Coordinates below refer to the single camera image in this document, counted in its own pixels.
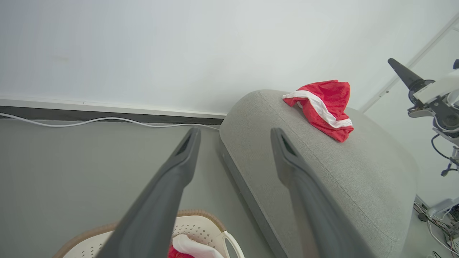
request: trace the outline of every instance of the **folded clothing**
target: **folded clothing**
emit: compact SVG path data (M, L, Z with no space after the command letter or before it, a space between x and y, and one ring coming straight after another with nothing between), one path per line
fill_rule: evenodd
M297 103L311 125L344 142L354 130L351 119L344 113L350 92L349 83L332 80L305 85L282 99L291 107Z
M187 235L181 234L172 239L168 258L223 258L223 256L215 248L195 242Z

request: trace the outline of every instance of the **white wall trim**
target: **white wall trim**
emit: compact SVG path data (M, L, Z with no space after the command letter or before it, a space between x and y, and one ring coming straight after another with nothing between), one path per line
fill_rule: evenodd
M417 55L414 56L413 59L411 59L405 66L408 68L414 67L421 58L423 58L440 40L443 39L443 37L446 35L446 33L453 29L454 26L459 22L459 12L443 27L440 32L435 35L435 37L425 45L421 51ZM390 80L384 88L380 90L378 94L376 94L374 97L372 97L365 105L363 105L359 111L362 113L365 113L371 106L373 106L376 101L378 101L379 98L381 98L384 94L386 94L398 81L400 78L397 75L394 75L392 80Z
M98 103L98 102L86 102L86 101L67 101L67 100L41 99L41 98L24 98L24 97L5 96L5 95L0 95L0 106L163 115L163 116L177 116L177 117L191 117L191 118L223 119L226 117L225 113L188 111L188 110L178 110L178 109L166 109L166 108L152 107L152 106L110 104L110 103Z

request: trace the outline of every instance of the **black baseboard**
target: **black baseboard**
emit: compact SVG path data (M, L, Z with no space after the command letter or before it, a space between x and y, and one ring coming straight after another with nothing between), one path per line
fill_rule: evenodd
M6 113L26 119L61 120L61 121L87 121L95 118L118 117L127 118L142 123L200 123L220 125L223 119L219 118L189 118L161 115L126 114L112 112L94 112L77 110L59 110L31 107L6 107L0 106L0 113ZM103 120L104 122L122 122L120 120Z

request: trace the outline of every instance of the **basket rim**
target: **basket rim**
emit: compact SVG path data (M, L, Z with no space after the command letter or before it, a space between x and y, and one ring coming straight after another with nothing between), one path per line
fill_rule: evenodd
M217 217L215 217L211 213L206 212L205 210L179 210L179 212L177 213L177 217L186 217L186 216L205 217L211 220L222 233L226 231L225 225L223 225L223 223ZM117 225L118 225L118 222L115 222L115 223L106 224L106 225L83 232L82 234L70 239L67 243L65 243L52 258L63 258L77 244L93 236L97 236L97 235L104 234L110 231L114 231Z

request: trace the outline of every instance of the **gray fabric upholstery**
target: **gray fabric upholstery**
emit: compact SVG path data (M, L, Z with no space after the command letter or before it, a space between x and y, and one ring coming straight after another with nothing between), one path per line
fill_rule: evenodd
M375 255L398 257L416 193L413 158L380 126L351 108L346 113L355 130L339 143L311 126L300 108L285 104L283 94L259 90L244 96L220 126L223 153L229 155L224 158L233 163L232 173L240 173L236 182L246 188L242 194L276 256L297 258L302 251L291 203L286 202L289 194L275 170L272 127L287 133Z

